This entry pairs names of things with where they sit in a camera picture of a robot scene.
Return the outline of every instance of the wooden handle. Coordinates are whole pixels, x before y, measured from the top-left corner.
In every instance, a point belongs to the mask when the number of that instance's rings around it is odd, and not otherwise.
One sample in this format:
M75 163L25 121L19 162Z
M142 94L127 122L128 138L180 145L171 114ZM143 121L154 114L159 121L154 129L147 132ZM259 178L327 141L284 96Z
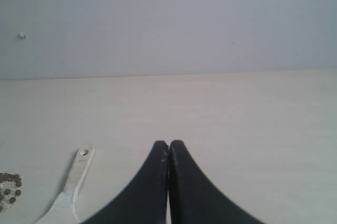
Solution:
M94 146L86 144L81 147L75 157L66 181L64 192L73 193L73 200L77 201L77 195L83 184L86 172L94 156Z

